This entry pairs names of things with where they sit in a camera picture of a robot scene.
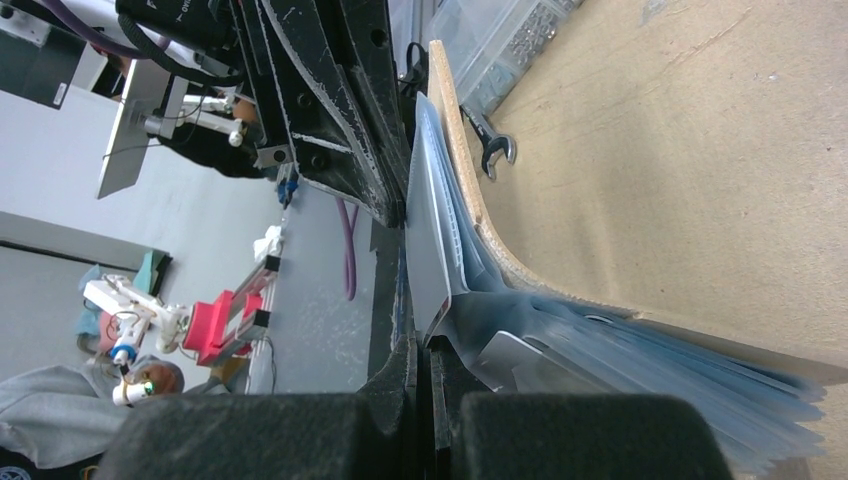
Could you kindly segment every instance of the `black foam pad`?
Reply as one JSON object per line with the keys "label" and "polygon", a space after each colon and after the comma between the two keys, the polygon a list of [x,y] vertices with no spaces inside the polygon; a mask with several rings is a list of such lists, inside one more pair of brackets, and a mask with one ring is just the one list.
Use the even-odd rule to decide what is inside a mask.
{"label": "black foam pad", "polygon": [[100,478],[385,478],[362,397],[173,396],[139,405]]}
{"label": "black foam pad", "polygon": [[673,398],[472,393],[461,416],[454,479],[732,479],[706,422]]}

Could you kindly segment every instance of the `plastic storage bin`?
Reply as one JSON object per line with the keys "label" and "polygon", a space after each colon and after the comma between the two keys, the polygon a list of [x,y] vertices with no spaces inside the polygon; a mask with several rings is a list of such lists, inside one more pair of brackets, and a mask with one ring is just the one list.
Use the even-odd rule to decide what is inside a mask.
{"label": "plastic storage bin", "polygon": [[427,28],[427,39],[444,43],[460,103],[488,114],[581,3],[445,0]]}
{"label": "plastic storage bin", "polygon": [[[406,76],[406,49],[410,42],[422,43],[424,29],[436,11],[438,0],[389,0],[389,18],[392,22],[392,44],[398,77]],[[412,58],[418,61],[418,52]]]}

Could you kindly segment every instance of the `stack of plastic sheets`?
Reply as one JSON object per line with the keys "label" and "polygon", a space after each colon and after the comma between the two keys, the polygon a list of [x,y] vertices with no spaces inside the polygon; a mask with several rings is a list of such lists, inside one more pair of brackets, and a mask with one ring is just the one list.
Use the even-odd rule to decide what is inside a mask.
{"label": "stack of plastic sheets", "polygon": [[823,454],[798,422],[822,417],[825,391],[596,308],[509,288],[474,231],[439,115],[416,109],[407,264],[416,328],[445,335],[495,391],[668,394],[694,405],[738,473]]}

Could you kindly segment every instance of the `screw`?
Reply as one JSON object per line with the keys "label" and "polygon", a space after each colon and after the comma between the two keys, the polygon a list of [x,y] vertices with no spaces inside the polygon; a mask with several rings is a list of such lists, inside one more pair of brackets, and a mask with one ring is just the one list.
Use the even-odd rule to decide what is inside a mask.
{"label": "screw", "polygon": [[313,155],[312,158],[309,159],[309,165],[315,170],[324,170],[327,168],[327,159],[321,155]]}
{"label": "screw", "polygon": [[300,105],[301,108],[309,108],[312,105],[312,99],[309,98],[309,95],[301,93],[297,96],[297,104]]}

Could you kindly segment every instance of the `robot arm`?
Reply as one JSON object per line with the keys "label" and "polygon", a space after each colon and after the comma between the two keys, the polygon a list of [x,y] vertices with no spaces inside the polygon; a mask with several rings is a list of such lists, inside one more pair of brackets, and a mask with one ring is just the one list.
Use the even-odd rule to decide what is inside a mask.
{"label": "robot arm", "polygon": [[151,295],[135,288],[132,282],[119,275],[104,275],[85,286],[86,299],[118,320],[118,340],[112,349],[115,365],[128,368],[135,361],[144,334],[151,324],[159,327],[156,348],[171,353],[179,345],[180,336],[191,317],[182,305],[164,305]]}

